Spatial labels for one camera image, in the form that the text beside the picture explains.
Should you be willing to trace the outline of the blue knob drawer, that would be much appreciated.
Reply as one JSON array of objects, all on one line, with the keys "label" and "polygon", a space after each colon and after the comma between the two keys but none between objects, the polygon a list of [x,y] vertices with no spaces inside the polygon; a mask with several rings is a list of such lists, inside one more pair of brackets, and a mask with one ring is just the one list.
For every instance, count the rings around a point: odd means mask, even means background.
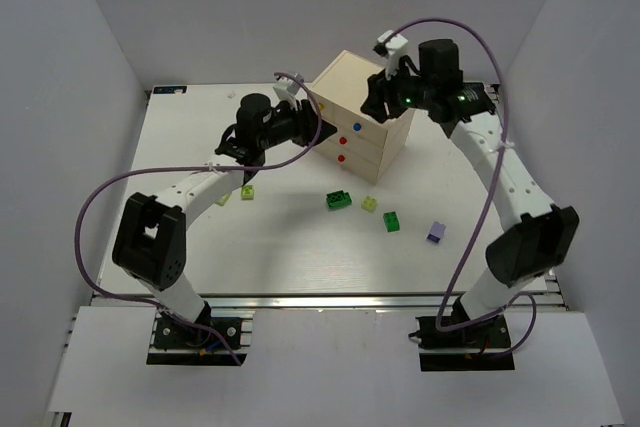
[{"label": "blue knob drawer", "polygon": [[387,137],[387,129],[373,119],[355,113],[349,109],[331,104],[333,120],[331,123],[343,130],[354,132],[378,146],[383,146]]}]

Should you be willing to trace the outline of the yellow knob drawer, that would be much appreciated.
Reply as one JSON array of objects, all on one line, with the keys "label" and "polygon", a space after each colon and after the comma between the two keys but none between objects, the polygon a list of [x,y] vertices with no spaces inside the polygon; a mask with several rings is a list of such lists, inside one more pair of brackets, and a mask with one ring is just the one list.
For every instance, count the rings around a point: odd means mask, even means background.
[{"label": "yellow knob drawer", "polygon": [[322,118],[327,120],[328,122],[331,122],[333,120],[333,107],[331,103],[318,96],[315,96],[315,100],[318,104]]}]

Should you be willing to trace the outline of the cream drawer cabinet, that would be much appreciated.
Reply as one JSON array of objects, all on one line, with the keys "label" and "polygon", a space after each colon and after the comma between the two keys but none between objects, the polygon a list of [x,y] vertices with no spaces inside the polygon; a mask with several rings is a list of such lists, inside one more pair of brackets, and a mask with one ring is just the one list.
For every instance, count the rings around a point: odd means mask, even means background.
[{"label": "cream drawer cabinet", "polygon": [[314,150],[371,184],[377,183],[404,147],[414,113],[383,124],[361,112],[367,80],[382,68],[342,51],[310,85],[322,117],[337,132]]}]

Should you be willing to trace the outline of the dark green square lego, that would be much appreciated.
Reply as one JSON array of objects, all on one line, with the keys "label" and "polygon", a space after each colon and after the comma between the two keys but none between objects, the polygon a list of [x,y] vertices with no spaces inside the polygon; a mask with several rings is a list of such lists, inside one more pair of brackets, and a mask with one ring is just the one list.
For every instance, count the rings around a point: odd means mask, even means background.
[{"label": "dark green square lego", "polygon": [[383,214],[383,221],[385,228],[389,233],[400,230],[399,218],[395,211],[385,212]]}]

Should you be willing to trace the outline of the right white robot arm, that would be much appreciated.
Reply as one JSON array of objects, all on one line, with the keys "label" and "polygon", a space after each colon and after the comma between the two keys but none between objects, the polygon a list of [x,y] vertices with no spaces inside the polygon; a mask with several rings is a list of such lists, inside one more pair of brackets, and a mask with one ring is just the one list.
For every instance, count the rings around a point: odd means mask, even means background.
[{"label": "right white robot arm", "polygon": [[368,78],[361,111],[379,123],[409,109],[425,111],[490,194],[503,232],[487,246],[486,269],[452,312],[455,322],[474,325],[497,316],[525,286],[563,263],[579,216],[571,206],[556,205],[503,139],[505,113],[497,110],[483,84],[464,81],[453,40],[421,43],[417,63],[407,47],[400,34],[378,38],[374,50],[386,63]]}]

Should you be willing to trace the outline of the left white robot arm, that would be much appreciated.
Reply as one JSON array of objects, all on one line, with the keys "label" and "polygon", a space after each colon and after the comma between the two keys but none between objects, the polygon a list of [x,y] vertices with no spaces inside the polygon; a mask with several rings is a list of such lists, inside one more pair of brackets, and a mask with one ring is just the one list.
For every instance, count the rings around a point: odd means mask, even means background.
[{"label": "left white robot arm", "polygon": [[155,195],[137,192],[125,203],[112,261],[145,285],[177,317],[207,325],[208,303],[195,292],[184,269],[190,225],[213,204],[249,183],[265,165],[268,149],[292,142],[321,143],[337,132],[320,120],[308,100],[297,107],[252,93],[241,99],[236,122],[223,132],[210,166]]}]

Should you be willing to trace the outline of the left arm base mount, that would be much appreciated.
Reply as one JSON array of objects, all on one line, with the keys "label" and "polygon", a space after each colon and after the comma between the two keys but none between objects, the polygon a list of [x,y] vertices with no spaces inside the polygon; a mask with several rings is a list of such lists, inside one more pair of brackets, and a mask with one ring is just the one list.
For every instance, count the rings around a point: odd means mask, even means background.
[{"label": "left arm base mount", "polygon": [[209,326],[217,334],[186,326],[157,311],[146,356],[150,366],[239,367],[249,352],[253,315],[212,310]]}]

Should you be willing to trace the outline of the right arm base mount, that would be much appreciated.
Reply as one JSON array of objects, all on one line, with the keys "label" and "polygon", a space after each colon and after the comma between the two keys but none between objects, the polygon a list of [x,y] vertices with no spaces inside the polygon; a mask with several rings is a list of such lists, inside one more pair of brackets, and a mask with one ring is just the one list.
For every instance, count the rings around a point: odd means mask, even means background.
[{"label": "right arm base mount", "polygon": [[422,372],[513,371],[511,337],[503,316],[451,332],[436,328],[436,316],[416,318],[408,339],[419,348]]}]

